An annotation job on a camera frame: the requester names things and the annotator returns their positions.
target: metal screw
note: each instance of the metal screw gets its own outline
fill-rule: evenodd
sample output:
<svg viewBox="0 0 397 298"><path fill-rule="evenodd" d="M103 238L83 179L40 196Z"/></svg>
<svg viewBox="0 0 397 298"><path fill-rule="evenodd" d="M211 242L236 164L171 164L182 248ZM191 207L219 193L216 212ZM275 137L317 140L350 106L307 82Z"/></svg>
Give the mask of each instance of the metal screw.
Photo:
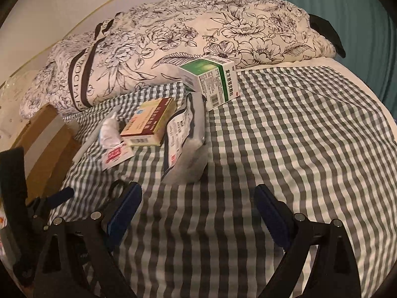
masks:
<svg viewBox="0 0 397 298"><path fill-rule="evenodd" d="M295 220L302 222L306 219L306 216L304 216L302 213L296 213L294 215Z"/></svg>
<svg viewBox="0 0 397 298"><path fill-rule="evenodd" d="M59 224L62 223L62 218L61 218L61 217L57 217L56 219L54 219L54 220L52 221L52 223L53 223L54 225L59 225Z"/></svg>
<svg viewBox="0 0 397 298"><path fill-rule="evenodd" d="M93 220L100 219L101 216L102 216L102 214L100 212L94 212L94 213L91 214L91 218Z"/></svg>
<svg viewBox="0 0 397 298"><path fill-rule="evenodd" d="M334 224L336 227L341 227L341 226L343 226L343 223L342 223L341 220L333 220L333 224Z"/></svg>

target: cardboard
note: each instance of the cardboard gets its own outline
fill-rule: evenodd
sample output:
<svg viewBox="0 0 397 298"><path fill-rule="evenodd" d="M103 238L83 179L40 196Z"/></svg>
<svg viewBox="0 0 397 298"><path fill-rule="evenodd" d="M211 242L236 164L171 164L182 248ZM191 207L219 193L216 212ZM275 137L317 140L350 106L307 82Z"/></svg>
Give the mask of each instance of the cardboard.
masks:
<svg viewBox="0 0 397 298"><path fill-rule="evenodd" d="M27 204L61 189L80 146L53 106L45 105L31 118L12 145L25 153Z"/></svg>

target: gingham bedsheet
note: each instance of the gingham bedsheet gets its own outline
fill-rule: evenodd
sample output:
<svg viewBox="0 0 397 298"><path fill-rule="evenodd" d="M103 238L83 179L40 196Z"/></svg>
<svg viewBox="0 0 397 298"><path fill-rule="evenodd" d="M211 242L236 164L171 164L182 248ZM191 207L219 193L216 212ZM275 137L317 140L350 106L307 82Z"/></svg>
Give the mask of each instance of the gingham bedsheet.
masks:
<svg viewBox="0 0 397 298"><path fill-rule="evenodd" d="M328 67L245 70L239 82L241 96L207 115L200 182L161 185L164 146L134 148L131 160L102 172L97 141L67 174L74 199L52 218L86 217L114 180L137 181L142 204L114 257L138 297L254 298L283 256L250 200L264 183L293 212L345 223L370 297L397 259L397 150L380 107ZM84 141L117 104L127 121L144 101L171 96L180 105L184 93L180 82L156 86L67 119L80 123Z"/></svg>

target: floral comforter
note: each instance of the floral comforter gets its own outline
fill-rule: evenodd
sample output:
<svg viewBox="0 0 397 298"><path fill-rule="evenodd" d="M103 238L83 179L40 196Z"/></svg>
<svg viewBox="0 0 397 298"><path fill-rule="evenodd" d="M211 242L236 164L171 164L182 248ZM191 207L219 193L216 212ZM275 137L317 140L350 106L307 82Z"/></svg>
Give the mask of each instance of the floral comforter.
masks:
<svg viewBox="0 0 397 298"><path fill-rule="evenodd" d="M27 91L22 117L52 104L60 114L150 85L179 80L178 66L202 55L237 68L314 57L335 48L309 26L309 15L284 0L164 0L119 12L94 31L52 49Z"/></svg>

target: red and yellow medicine box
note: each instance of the red and yellow medicine box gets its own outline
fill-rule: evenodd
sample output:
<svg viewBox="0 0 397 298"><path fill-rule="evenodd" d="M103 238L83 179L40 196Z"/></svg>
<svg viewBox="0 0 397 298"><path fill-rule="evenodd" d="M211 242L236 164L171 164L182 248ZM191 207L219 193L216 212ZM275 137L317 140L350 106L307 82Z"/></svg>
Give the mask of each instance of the red and yellow medicine box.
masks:
<svg viewBox="0 0 397 298"><path fill-rule="evenodd" d="M167 122L175 111L176 102L173 98L144 102L120 135L129 146L159 146Z"/></svg>

